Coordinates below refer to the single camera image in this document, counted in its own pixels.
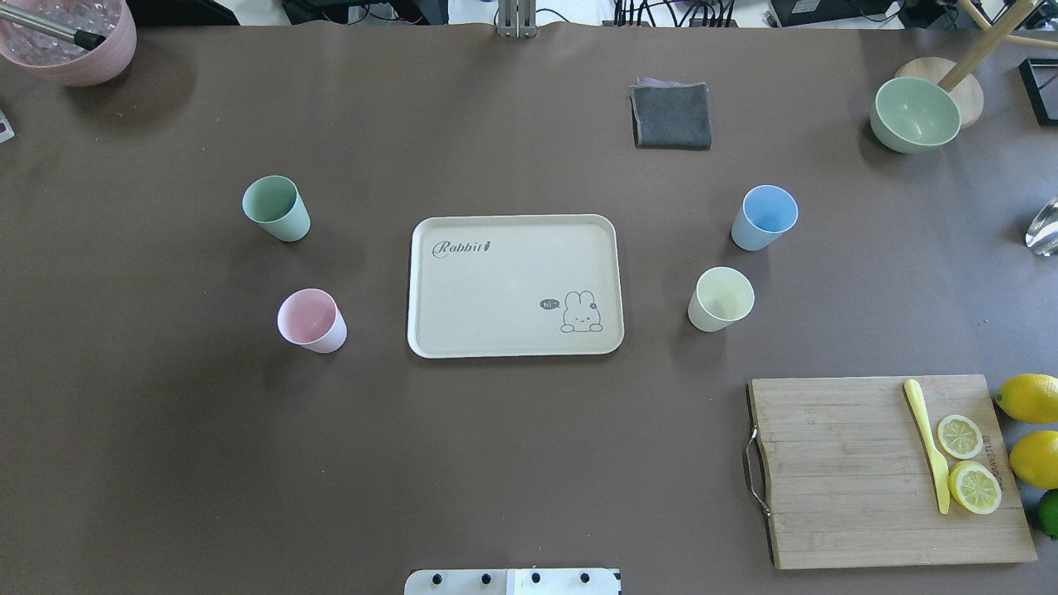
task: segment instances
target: metal handle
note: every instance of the metal handle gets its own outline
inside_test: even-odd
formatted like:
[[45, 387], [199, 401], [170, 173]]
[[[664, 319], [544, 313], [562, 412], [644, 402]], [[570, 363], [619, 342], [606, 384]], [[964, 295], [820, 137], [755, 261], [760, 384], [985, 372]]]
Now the metal handle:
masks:
[[67, 43], [73, 43], [73, 34], [77, 33], [76, 29], [69, 28], [51, 19], [45, 19], [44, 17], [10, 4], [0, 4], [0, 19], [17, 22], [22, 26], [39, 31], [44, 35], [61, 39]]
[[[753, 430], [749, 433], [749, 439], [746, 440], [746, 448], [745, 450], [743, 450], [742, 453], [742, 466], [743, 469], [745, 469], [746, 471], [746, 487], [749, 488], [749, 493], [753, 494], [753, 500], [755, 500], [756, 504], [761, 507], [761, 512], [764, 512], [764, 518], [770, 519], [771, 508], [768, 508], [768, 505], [764, 502], [764, 499], [762, 499], [761, 495], [756, 493], [756, 488], [753, 487], [753, 470], [749, 468], [749, 447], [758, 441], [760, 435], [761, 435], [760, 430], [756, 429], [756, 426], [753, 426]], [[758, 450], [760, 450], [761, 448], [759, 443], [756, 448]]]

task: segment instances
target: towel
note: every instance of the towel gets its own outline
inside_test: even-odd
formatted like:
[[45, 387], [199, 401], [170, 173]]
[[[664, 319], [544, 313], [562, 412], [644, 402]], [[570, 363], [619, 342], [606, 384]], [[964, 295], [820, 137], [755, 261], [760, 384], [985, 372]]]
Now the towel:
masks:
[[637, 146], [690, 149], [712, 146], [709, 89], [705, 83], [686, 85], [643, 78], [631, 89]]

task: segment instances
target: rabbit illustration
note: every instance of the rabbit illustration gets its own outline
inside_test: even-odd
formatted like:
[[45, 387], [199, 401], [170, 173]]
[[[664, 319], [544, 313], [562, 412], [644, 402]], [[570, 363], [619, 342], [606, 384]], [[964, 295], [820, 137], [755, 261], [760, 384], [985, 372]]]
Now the rabbit illustration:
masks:
[[590, 291], [566, 293], [566, 311], [562, 313], [563, 332], [599, 332], [602, 317]]

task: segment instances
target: yellow knife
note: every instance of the yellow knife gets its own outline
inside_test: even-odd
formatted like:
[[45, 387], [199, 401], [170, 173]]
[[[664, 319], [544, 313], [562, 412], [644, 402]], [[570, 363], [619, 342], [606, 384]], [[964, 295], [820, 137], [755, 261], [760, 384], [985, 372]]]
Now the yellow knife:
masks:
[[908, 396], [908, 404], [911, 405], [911, 413], [915, 416], [915, 425], [918, 426], [918, 433], [926, 447], [929, 470], [933, 475], [933, 487], [936, 488], [936, 507], [942, 515], [947, 515], [948, 505], [951, 504], [951, 492], [948, 490], [948, 461], [933, 444], [933, 431], [929, 426], [929, 413], [926, 411], [923, 387], [912, 378], [904, 383], [904, 392]]

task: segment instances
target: cutting board handle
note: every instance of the cutting board handle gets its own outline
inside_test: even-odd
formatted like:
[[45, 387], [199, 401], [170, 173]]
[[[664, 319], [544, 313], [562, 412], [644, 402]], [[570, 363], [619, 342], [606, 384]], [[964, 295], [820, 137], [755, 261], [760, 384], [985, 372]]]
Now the cutting board handle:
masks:
[[[771, 508], [769, 508], [767, 503], [764, 502], [764, 499], [759, 493], [756, 493], [756, 488], [753, 486], [753, 470], [750, 468], [749, 465], [749, 447], [755, 444], [758, 453], [760, 453], [761, 445], [758, 443], [758, 438], [760, 436], [761, 436], [760, 430], [758, 430], [756, 426], [753, 426], [753, 429], [749, 433], [749, 439], [746, 440], [746, 448], [743, 450], [742, 453], [742, 466], [743, 469], [745, 469], [746, 471], [746, 487], [749, 488], [749, 493], [753, 494], [753, 500], [755, 500], [756, 504], [761, 507], [761, 512], [764, 512], [764, 518], [770, 519]], [[761, 474], [761, 481], [762, 482], [764, 481], [763, 473]]]

